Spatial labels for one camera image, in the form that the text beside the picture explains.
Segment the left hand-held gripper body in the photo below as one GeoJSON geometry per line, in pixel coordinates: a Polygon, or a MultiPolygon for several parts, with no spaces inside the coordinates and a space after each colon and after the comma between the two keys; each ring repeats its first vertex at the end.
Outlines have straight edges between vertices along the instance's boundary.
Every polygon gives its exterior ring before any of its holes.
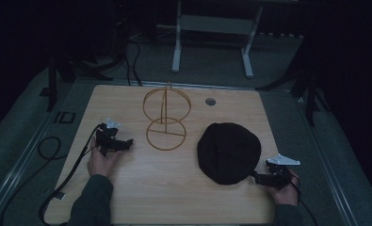
{"type": "Polygon", "coordinates": [[[118,132],[118,128],[109,128],[104,122],[98,125],[96,131],[96,146],[100,148],[100,152],[103,156],[106,156],[109,150],[113,152],[128,150],[127,141],[116,139],[118,132]]]}

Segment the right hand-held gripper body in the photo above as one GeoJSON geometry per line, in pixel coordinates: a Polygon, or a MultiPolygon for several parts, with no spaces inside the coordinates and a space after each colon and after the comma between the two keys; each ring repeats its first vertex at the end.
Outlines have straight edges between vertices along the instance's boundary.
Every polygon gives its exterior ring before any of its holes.
{"type": "Polygon", "coordinates": [[[258,175],[258,184],[262,186],[275,187],[279,190],[283,189],[291,182],[291,172],[288,166],[299,166],[298,160],[289,158],[282,154],[266,160],[268,174],[258,175]]]}

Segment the black beret hat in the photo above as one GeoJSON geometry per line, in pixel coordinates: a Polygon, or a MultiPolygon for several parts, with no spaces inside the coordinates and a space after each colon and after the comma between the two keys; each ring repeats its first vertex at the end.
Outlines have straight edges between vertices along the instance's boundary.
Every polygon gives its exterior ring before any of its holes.
{"type": "Polygon", "coordinates": [[[219,185],[234,185],[254,173],[260,160],[259,138],[242,125],[212,123],[197,145],[199,167],[219,185]]]}

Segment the gold wire hat stand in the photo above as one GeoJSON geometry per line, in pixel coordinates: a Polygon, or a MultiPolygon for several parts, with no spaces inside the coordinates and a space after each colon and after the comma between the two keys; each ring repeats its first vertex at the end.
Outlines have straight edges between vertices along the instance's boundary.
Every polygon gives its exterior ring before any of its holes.
{"type": "Polygon", "coordinates": [[[179,148],[186,141],[184,120],[191,108],[190,98],[170,82],[148,91],[142,101],[143,113],[150,121],[145,132],[148,143],[159,151],[179,148]]]}

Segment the person's right hand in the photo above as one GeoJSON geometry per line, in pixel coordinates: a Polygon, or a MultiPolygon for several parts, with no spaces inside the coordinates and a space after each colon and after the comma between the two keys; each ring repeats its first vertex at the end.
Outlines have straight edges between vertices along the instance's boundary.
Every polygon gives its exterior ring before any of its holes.
{"type": "Polygon", "coordinates": [[[275,187],[269,186],[265,187],[265,191],[268,192],[276,204],[299,205],[299,177],[294,171],[291,171],[291,175],[291,183],[283,189],[276,189],[275,187]]]}

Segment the person's left hand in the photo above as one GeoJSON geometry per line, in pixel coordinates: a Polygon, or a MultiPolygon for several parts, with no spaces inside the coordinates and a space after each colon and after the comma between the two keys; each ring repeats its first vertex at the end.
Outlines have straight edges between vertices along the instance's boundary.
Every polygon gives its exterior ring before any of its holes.
{"type": "Polygon", "coordinates": [[[103,156],[100,149],[96,145],[96,138],[93,137],[90,143],[90,157],[87,163],[88,172],[90,176],[101,175],[109,178],[113,173],[120,157],[123,152],[118,151],[110,155],[109,157],[103,156]]]}

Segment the black tripod stand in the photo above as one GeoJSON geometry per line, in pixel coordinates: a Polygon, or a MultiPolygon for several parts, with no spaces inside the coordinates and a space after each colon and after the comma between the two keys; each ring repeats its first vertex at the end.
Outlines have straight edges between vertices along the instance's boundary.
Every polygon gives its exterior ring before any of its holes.
{"type": "Polygon", "coordinates": [[[60,75],[64,82],[72,83],[75,80],[74,70],[78,69],[87,76],[99,80],[111,81],[112,78],[102,74],[102,71],[114,68],[124,61],[123,56],[114,56],[113,60],[91,67],[80,59],[68,54],[52,55],[48,62],[48,86],[41,90],[40,96],[48,98],[47,111],[51,112],[57,102],[57,76],[60,75]]]}
{"type": "Polygon", "coordinates": [[[305,117],[309,124],[314,126],[316,88],[321,69],[317,57],[318,53],[311,48],[300,47],[281,78],[256,90],[269,91],[294,80],[295,83],[289,93],[296,98],[301,98],[307,93],[305,117]]]}

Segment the white metal desk frame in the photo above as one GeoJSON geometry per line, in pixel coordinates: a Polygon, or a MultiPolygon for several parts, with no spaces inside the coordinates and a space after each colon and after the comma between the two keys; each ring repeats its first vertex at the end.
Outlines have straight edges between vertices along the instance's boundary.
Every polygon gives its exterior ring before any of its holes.
{"type": "Polygon", "coordinates": [[[157,14],[170,13],[172,24],[157,26],[170,33],[166,39],[169,56],[166,72],[179,73],[189,60],[185,52],[201,46],[204,50],[214,47],[236,51],[244,76],[251,79],[261,65],[257,56],[264,50],[296,51],[300,40],[291,36],[264,34],[258,31],[263,15],[270,9],[256,2],[242,0],[157,0],[163,6],[157,14]]]}

